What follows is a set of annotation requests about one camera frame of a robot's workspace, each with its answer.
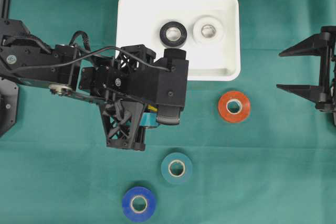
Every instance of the tape roll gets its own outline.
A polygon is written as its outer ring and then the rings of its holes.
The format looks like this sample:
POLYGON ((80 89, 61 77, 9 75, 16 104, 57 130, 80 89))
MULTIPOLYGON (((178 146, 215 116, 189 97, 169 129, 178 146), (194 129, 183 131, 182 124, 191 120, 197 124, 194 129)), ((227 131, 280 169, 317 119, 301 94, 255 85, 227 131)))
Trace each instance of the tape roll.
POLYGON ((193 164, 184 154, 174 152, 164 158, 161 164, 161 173, 164 179, 173 185, 187 182, 193 173, 193 164), (174 164, 180 164, 182 170, 175 174, 172 170, 174 164))
POLYGON ((199 44, 213 44, 223 39, 222 23, 214 17, 200 18, 193 27, 194 40, 199 44))
POLYGON ((218 111, 221 117, 229 123, 240 123, 248 118, 251 111, 250 100, 239 91, 229 91, 222 95, 218 102, 218 111), (239 106, 237 112, 229 110, 229 103, 236 102, 239 106))
POLYGON ((187 30, 181 23, 171 21, 161 27, 160 39, 168 47, 182 47, 187 40, 187 30))
POLYGON ((155 212, 156 199, 154 194, 145 187, 136 186, 125 193, 122 198, 122 210, 124 215, 133 222, 143 222, 148 220, 155 212), (145 207, 142 210, 136 210, 133 202, 137 198, 142 198, 145 207))

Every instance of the metal bracket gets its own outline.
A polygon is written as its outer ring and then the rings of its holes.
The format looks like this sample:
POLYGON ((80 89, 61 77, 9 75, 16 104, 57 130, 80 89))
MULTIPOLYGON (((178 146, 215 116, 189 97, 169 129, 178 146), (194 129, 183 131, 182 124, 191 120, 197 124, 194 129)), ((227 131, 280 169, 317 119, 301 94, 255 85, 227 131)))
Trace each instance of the metal bracket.
POLYGON ((18 95, 19 87, 16 83, 0 79, 0 136, 16 123, 18 95))

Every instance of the black tape roll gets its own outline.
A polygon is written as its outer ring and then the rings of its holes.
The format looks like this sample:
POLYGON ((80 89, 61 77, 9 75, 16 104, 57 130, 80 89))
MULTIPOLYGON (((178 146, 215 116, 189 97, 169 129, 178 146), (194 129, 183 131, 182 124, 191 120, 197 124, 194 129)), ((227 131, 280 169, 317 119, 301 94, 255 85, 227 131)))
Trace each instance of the black tape roll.
POLYGON ((181 23, 176 22, 176 21, 171 21, 171 22, 168 22, 168 23, 164 24, 161 27, 160 39, 161 39, 162 43, 164 43, 166 46, 178 47, 178 46, 183 45, 185 43, 185 41, 187 40, 187 30, 185 29, 185 27, 181 23), (177 28, 181 32, 181 36, 178 40, 173 41, 173 40, 169 40, 167 38, 167 35, 166 35, 167 30, 169 28, 172 28, 172 27, 177 28))

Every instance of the blue tape roll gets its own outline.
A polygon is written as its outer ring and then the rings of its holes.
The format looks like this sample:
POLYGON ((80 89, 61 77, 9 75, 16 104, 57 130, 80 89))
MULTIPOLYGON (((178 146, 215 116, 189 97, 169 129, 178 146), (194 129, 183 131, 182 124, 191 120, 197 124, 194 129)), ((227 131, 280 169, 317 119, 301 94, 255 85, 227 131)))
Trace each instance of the blue tape roll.
POLYGON ((184 154, 179 153, 179 152, 174 152, 169 154, 167 157, 164 158, 161 164, 161 173, 162 176, 164 177, 167 182, 170 184, 182 184, 184 182, 187 182, 192 173, 193 173, 193 164, 191 163, 191 160, 184 154), (171 171, 170 171, 170 166, 178 162, 183 166, 183 171, 182 174, 175 176, 171 171))
POLYGON ((148 220, 154 214, 155 208, 155 196, 145 187, 133 187, 128 190, 122 198, 122 211, 124 212, 124 215, 133 222, 143 222, 148 220), (146 207, 143 211, 136 211, 132 206, 133 199, 137 196, 144 198, 146 201, 146 207))

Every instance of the teal tape roll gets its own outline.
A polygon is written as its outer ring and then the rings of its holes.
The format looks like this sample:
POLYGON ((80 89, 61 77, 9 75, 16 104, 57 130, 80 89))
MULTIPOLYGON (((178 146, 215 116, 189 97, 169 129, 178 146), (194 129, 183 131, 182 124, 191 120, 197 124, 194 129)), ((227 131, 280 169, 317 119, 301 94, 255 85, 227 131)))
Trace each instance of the teal tape roll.
POLYGON ((183 153, 174 152, 164 158, 161 164, 161 173, 168 183, 178 185, 187 182, 193 173, 191 160, 183 153), (179 173, 172 171, 175 164, 182 166, 179 173))
POLYGON ((158 127, 159 123, 156 121, 156 113, 143 113, 140 126, 152 128, 158 127))

